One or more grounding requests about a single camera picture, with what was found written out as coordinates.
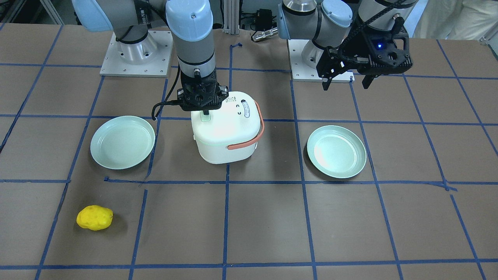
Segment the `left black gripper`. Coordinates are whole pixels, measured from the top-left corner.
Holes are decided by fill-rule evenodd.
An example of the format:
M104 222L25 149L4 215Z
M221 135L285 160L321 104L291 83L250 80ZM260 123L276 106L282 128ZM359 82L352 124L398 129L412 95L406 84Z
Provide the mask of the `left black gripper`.
M343 43L337 49L327 46L317 62L316 70L322 78L323 90L329 89L332 78L350 69L364 75L364 89L368 89L380 75L402 74L411 69L413 60L404 22L405 19L398 16L387 30L366 25L354 33L363 24L363 20L357 17Z

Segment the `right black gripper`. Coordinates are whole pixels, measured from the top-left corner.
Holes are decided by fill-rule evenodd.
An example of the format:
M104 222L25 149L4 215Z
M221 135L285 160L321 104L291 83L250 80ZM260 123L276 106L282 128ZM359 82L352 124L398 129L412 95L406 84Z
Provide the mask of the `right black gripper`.
M184 111L202 110L201 117L210 117L209 110L217 110L229 97L228 87L217 81L217 71L206 77L195 74L189 77L180 71L181 89L177 91L177 101Z

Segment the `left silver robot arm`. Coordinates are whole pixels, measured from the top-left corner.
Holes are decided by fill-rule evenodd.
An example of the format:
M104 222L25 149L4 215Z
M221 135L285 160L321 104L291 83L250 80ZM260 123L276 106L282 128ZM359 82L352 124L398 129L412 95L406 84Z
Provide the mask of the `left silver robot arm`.
M415 0L362 0L356 15L342 0L284 0L277 28L286 40L306 40L303 58L324 90L354 69L364 89L381 75L403 74L413 66L405 20Z

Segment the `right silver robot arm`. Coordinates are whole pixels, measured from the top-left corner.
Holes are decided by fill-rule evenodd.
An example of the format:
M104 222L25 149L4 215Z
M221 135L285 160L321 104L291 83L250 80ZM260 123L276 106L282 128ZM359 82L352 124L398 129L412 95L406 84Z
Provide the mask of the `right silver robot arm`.
M153 119L164 106L206 113L228 98L229 90L217 81L208 0L73 0L72 5L86 30L113 32L102 76L165 77L176 52L177 98L167 94L153 107Z

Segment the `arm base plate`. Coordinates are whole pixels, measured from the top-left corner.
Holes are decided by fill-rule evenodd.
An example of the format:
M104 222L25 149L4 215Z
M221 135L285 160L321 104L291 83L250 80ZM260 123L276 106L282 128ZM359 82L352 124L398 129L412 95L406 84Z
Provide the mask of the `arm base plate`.
M173 38L169 31L149 31L142 42L135 44L117 42L113 34L100 75L166 78L171 66L172 47Z
M322 82L316 66L323 53L311 40L288 40L292 80L299 82Z

